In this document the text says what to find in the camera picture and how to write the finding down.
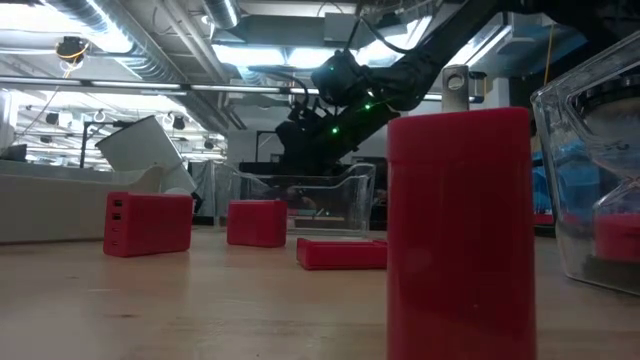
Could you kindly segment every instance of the flat red block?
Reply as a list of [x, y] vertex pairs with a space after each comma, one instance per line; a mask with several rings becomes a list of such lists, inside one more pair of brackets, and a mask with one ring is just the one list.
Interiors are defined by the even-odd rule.
[[298, 263], [306, 270], [387, 268], [387, 242], [312, 241], [298, 238]]
[[118, 257], [186, 251], [191, 246], [192, 209], [190, 196], [112, 192], [103, 251]]
[[241, 200], [229, 204], [227, 244], [282, 247], [287, 241], [287, 203]]

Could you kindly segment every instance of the ventilation duct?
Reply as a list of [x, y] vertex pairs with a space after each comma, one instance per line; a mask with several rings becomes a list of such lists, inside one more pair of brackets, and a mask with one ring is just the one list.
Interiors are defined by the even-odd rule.
[[267, 76], [263, 73], [249, 70], [245, 66], [238, 66], [238, 73], [247, 85], [251, 86], [268, 86]]
[[236, 0], [204, 0], [204, 10], [218, 29], [231, 29], [240, 22], [240, 8]]
[[[132, 55], [117, 61], [140, 79], [160, 83], [186, 83], [187, 78], [160, 49], [149, 34], [117, 0], [46, 0], [69, 19], [87, 28], [86, 36], [104, 51], [117, 48]], [[209, 105], [202, 94], [171, 97], [182, 104], [206, 130], [227, 133], [229, 116]]]

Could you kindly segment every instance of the wooden surface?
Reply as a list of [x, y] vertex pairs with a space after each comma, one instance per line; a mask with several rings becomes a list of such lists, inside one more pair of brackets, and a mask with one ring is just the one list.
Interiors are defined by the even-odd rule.
[[[293, 242], [193, 240], [132, 259], [96, 242], [0, 247], [0, 358], [385, 359], [384, 271], [305, 272]], [[539, 359], [640, 359], [640, 298], [566, 279], [549, 239], [537, 285]]]

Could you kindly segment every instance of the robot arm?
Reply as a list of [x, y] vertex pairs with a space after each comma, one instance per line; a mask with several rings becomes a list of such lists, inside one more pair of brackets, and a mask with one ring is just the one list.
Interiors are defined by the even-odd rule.
[[[564, 2], [467, 0], [388, 68], [360, 66], [349, 51], [336, 51], [312, 73], [311, 79], [325, 102], [343, 110], [324, 117], [314, 113], [309, 121], [289, 121], [278, 126], [276, 133], [285, 148], [281, 172], [306, 175], [328, 172], [340, 158], [357, 150], [360, 143], [400, 116], [400, 111], [416, 108], [447, 63], [496, 14], [566, 13], [564, 8], [558, 11], [560, 5], [555, 3]], [[570, 18], [565, 23], [573, 25]], [[576, 25], [578, 30], [593, 27], [593, 23]]]

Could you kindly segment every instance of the transparent container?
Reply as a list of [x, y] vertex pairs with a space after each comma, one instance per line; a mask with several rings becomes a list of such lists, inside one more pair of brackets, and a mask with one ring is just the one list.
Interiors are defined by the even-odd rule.
[[640, 295], [640, 33], [532, 103], [567, 275]]
[[216, 163], [214, 221], [224, 225], [232, 200], [283, 200], [287, 232], [364, 237], [369, 231], [375, 166], [357, 164], [340, 176], [281, 176], [243, 173]]

